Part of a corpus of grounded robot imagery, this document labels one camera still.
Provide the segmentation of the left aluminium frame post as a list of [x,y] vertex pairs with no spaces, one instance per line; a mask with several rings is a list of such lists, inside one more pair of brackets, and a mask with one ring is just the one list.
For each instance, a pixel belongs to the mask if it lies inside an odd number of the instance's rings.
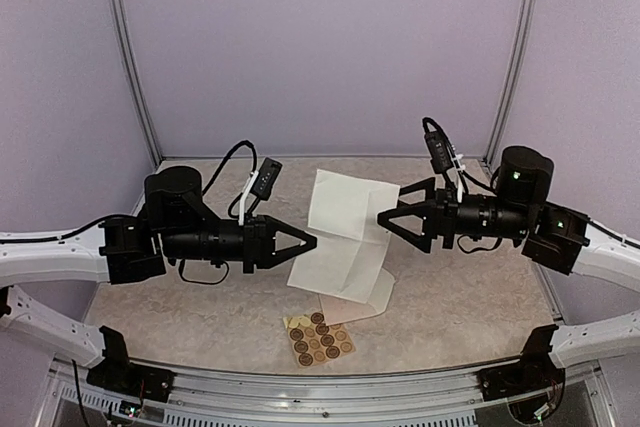
[[125,0],[108,0],[126,82],[132,98],[143,140],[154,167],[164,160],[162,149],[149,111],[135,59],[127,21]]

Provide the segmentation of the cream letter with ornate border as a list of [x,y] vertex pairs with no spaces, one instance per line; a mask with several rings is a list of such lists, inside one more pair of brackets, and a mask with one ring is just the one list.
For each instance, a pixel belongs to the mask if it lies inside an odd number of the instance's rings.
[[287,285],[367,302],[391,237],[377,216],[397,206],[399,191],[397,184],[319,169],[307,222],[317,246],[294,260]]

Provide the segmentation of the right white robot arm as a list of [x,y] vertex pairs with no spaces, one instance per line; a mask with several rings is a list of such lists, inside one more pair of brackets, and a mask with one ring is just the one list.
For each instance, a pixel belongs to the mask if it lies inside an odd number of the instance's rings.
[[[509,239],[542,267],[637,291],[638,240],[549,202],[553,170],[550,158],[529,147],[510,146],[502,153],[493,195],[438,189],[428,178],[401,191],[424,191],[423,201],[399,202],[379,213],[377,222],[424,253],[435,239],[441,239],[445,249],[452,248],[457,236]],[[561,369],[638,350],[636,311],[582,325],[544,326],[529,335],[511,380],[518,389],[531,391],[549,376],[551,365]]]

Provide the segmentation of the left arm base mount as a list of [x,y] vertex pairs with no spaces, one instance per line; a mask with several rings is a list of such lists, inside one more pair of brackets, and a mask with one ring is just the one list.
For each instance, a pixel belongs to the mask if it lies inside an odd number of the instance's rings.
[[90,385],[105,390],[166,403],[172,391],[175,373],[168,369],[130,362],[119,364],[104,360],[87,373]]

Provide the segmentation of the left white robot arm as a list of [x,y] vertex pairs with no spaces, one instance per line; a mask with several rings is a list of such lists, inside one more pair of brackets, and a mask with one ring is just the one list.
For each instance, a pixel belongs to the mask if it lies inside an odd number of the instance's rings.
[[269,215],[223,219],[204,202],[202,176],[188,166],[152,174],[137,215],[112,214],[74,231],[31,238],[1,237],[1,326],[40,340],[61,356],[100,372],[121,392],[140,381],[124,337],[106,327],[78,324],[27,299],[20,285],[63,280],[123,285],[163,276],[189,261],[246,274],[274,268],[313,250],[315,236]]

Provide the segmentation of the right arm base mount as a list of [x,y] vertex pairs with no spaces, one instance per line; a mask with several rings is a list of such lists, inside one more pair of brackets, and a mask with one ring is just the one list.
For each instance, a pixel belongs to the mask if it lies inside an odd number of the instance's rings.
[[486,368],[478,372],[484,401],[515,397],[563,383],[564,369],[553,364],[517,362],[499,367]]

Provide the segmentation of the pink envelope with cream flap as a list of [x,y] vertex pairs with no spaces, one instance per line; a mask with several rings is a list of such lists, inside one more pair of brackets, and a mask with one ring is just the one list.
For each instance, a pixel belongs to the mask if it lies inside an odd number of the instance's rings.
[[320,304],[327,325],[337,325],[376,317],[383,314],[395,286],[395,277],[382,269],[369,299],[364,303],[320,295]]

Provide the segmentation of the brown seal sticker sheet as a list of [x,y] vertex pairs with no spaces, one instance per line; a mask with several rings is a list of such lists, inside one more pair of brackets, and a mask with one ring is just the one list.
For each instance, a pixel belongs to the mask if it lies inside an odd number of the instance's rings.
[[345,325],[327,324],[321,311],[286,316],[283,324],[300,368],[322,365],[356,352]]

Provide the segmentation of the front aluminium rail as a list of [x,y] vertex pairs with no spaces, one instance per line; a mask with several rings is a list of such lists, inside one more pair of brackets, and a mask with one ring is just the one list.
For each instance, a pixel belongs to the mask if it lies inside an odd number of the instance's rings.
[[88,385],[84,370],[52,362],[37,426],[515,426],[515,399],[487,401],[480,363],[427,371],[276,375],[169,365],[166,402],[146,400],[139,417],[126,396]]

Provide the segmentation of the right aluminium frame post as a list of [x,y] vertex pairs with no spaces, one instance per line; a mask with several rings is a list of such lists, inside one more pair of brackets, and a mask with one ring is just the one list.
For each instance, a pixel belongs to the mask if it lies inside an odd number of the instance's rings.
[[516,89],[524,63],[536,0],[521,0],[516,22],[515,36],[507,65],[506,76],[499,97],[496,117],[483,160],[490,169],[499,158],[500,146],[506,132],[513,107]]

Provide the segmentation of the aluminium frame post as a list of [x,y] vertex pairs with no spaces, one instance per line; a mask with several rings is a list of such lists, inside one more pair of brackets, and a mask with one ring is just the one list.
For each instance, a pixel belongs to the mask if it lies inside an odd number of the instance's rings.
[[162,149],[149,111],[135,59],[127,21],[125,0],[108,0],[126,82],[132,98],[143,140],[154,167],[164,160]]
[[499,158],[500,146],[506,132],[513,107],[516,89],[524,63],[536,0],[521,0],[516,22],[515,36],[507,65],[506,76],[499,97],[496,117],[483,160],[490,169]]

